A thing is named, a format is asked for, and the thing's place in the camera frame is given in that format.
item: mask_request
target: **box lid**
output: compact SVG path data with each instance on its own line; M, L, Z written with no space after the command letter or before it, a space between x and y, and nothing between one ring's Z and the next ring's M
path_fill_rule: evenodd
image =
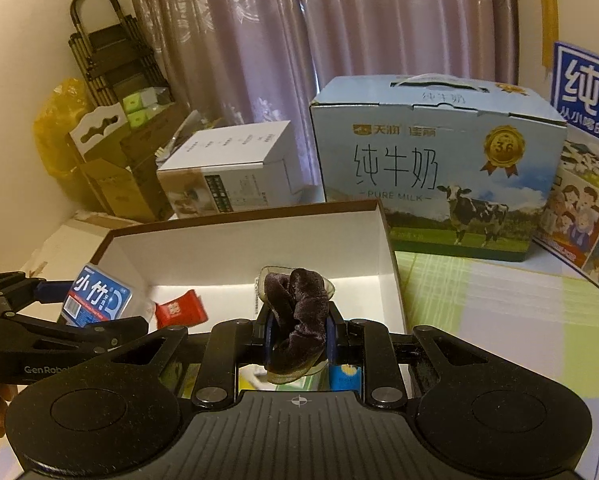
M276 162L269 154L289 125L289 121L277 121L201 130L171 155L159 171Z
M439 74L336 77L311 106L351 104L445 106L564 123L558 111L530 89Z

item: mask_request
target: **yellow plastic bag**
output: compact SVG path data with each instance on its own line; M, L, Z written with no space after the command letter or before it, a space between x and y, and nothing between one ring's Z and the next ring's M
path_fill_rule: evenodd
M87 210L102 211L67 142L67 134L92 110L84 82L67 79L53 90L35 118L33 135L47 173L64 193Z

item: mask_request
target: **pink curtain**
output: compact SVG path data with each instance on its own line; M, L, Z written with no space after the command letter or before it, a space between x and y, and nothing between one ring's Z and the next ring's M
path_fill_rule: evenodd
M133 0L176 98L228 123L291 120L319 181L308 104L337 75L515 83L516 0Z

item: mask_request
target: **black velvet scrunchie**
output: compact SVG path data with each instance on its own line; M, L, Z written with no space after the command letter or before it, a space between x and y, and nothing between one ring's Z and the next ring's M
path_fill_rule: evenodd
M328 295L313 270L266 275L264 291L278 324L278 337L267 366L274 384L295 381L308 372L326 346Z

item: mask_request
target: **red candy wrapper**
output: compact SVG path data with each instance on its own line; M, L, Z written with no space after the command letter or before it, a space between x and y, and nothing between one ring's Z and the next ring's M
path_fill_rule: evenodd
M158 318L158 328L170 325L193 326L209 320L194 290L189 290L173 301L158 305L155 314Z

